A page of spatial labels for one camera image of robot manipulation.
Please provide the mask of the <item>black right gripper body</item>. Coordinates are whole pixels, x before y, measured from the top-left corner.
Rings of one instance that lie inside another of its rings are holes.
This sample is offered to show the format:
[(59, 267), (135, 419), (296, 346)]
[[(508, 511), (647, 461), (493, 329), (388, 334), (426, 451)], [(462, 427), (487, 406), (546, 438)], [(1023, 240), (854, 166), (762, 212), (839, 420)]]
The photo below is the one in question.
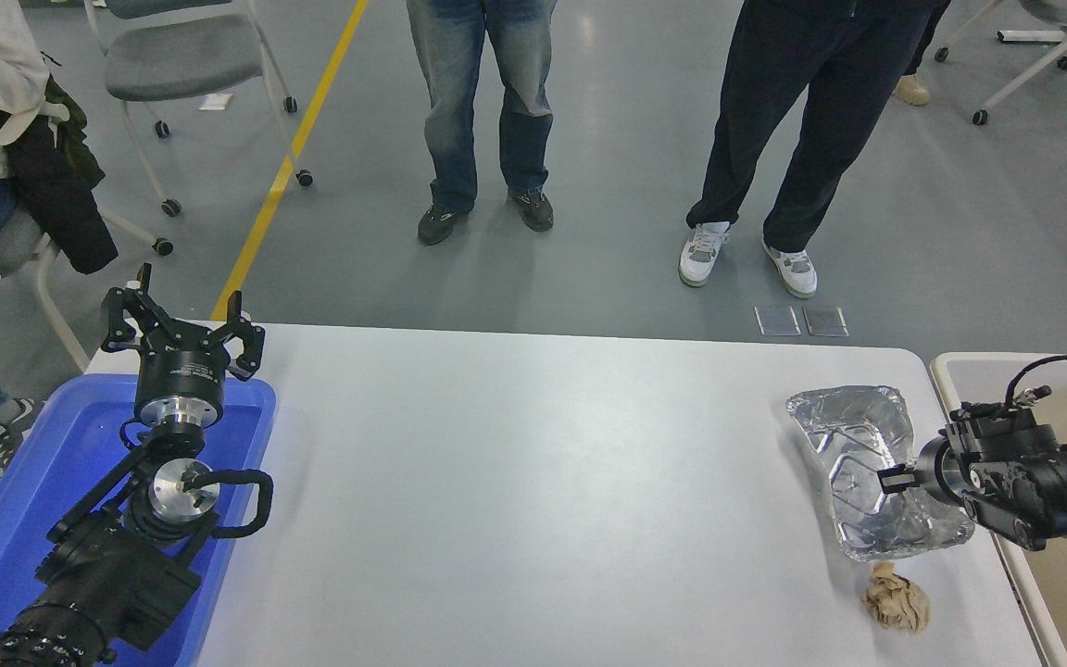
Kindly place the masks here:
[(915, 485), (940, 503), (961, 507), (960, 493), (967, 488), (966, 474), (947, 436), (938, 435), (923, 445), (913, 464)]

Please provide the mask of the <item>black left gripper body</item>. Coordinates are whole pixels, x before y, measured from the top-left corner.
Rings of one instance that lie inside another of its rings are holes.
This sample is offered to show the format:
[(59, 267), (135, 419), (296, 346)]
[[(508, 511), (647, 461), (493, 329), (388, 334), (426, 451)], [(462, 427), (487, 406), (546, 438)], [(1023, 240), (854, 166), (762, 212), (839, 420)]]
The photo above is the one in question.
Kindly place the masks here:
[(137, 347), (136, 413), (222, 413), (230, 364), (219, 331), (149, 322)]

